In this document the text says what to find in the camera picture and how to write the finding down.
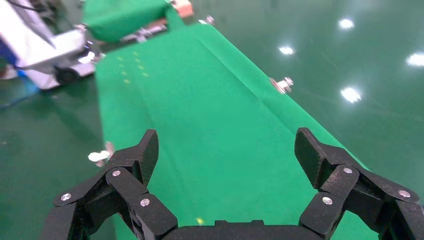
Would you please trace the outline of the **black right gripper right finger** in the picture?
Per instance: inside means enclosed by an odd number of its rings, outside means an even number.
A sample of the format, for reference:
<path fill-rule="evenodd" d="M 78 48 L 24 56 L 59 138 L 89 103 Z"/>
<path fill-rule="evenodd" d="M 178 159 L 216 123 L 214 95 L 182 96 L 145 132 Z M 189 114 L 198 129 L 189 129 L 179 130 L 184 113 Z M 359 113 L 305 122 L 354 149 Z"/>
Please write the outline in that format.
<path fill-rule="evenodd" d="M 345 212 L 357 215 L 380 240 L 421 240 L 424 207 L 419 196 L 363 168 L 345 149 L 320 142 L 306 127 L 297 130 L 294 154 L 317 194 L 299 225 L 330 239 Z"/>

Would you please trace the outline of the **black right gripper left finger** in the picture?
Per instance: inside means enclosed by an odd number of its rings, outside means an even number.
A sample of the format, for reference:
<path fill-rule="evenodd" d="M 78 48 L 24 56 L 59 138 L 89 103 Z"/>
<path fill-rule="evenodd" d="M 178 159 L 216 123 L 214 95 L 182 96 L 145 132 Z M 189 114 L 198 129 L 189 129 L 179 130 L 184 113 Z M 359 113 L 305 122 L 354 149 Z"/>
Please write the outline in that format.
<path fill-rule="evenodd" d="M 162 240 L 178 228 L 174 214 L 148 190 L 159 156 L 157 132 L 116 151 L 95 176 L 54 199 L 42 240 L 88 240 L 104 221 L 119 215 L 139 240 Z"/>

